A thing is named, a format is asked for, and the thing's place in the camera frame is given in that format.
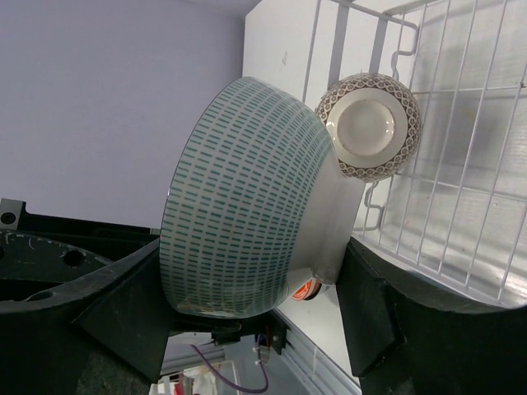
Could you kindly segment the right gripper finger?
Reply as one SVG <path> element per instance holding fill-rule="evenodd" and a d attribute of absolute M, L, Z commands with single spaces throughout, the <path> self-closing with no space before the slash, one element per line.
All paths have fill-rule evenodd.
<path fill-rule="evenodd" d="M 350 239 L 337 296 L 364 394 L 524 394 L 526 308 L 468 299 Z"/>

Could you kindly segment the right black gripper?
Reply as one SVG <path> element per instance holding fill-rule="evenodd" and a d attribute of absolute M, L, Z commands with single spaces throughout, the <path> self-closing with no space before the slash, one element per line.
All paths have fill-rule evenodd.
<path fill-rule="evenodd" d="M 238 320 L 175 312 L 159 234 L 1 203 L 1 392 L 147 394 L 167 338 L 233 333 Z"/>

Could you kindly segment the orange floral bowl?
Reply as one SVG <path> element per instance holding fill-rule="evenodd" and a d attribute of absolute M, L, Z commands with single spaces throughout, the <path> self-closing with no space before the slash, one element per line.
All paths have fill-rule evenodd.
<path fill-rule="evenodd" d="M 312 300 L 320 292 L 321 283 L 315 279 L 311 279 L 301 286 L 291 298 L 296 301 Z"/>

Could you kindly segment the teal dashed bowl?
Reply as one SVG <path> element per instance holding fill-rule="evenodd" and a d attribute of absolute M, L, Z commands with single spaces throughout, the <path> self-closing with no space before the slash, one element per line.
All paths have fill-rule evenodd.
<path fill-rule="evenodd" d="M 249 318 L 309 280 L 337 282 L 365 189 L 295 97 L 226 86 L 191 132 L 161 223 L 161 284 L 178 312 Z"/>

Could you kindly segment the brown patterned bowl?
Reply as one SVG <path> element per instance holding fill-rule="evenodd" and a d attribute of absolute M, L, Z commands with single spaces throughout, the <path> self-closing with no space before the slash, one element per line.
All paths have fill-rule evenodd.
<path fill-rule="evenodd" d="M 417 152 L 422 115 L 413 93 L 379 73 L 358 73 L 332 85 L 315 113 L 333 141 L 340 170 L 373 183 L 401 170 Z"/>

